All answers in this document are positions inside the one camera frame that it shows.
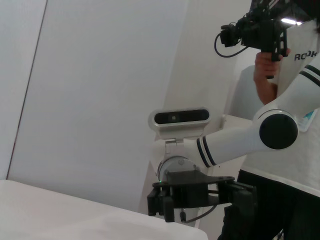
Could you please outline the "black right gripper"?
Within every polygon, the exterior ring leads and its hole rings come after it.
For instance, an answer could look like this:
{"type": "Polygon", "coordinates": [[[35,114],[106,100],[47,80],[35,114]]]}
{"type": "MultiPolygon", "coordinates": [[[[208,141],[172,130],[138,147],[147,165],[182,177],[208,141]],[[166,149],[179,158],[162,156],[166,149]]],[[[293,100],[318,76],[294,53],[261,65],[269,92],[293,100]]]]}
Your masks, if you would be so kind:
{"type": "Polygon", "coordinates": [[[208,176],[199,170],[169,172],[167,179],[152,184],[147,196],[148,215],[159,214],[166,223],[175,221],[174,209],[191,209],[230,203],[244,216],[254,216],[258,202],[256,187],[234,181],[232,176],[208,176]],[[209,194],[217,185],[218,197],[209,194]]]}

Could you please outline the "person's bare hand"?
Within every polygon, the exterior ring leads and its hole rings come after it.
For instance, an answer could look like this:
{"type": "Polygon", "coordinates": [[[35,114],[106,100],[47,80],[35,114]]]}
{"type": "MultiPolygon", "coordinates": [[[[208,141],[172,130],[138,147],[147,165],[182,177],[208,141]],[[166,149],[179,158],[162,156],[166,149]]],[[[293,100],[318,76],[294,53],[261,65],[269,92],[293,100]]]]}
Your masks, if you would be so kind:
{"type": "Polygon", "coordinates": [[[259,52],[255,58],[253,80],[257,86],[262,86],[268,81],[268,77],[274,77],[279,70],[279,62],[272,61],[272,54],[259,52]]]}

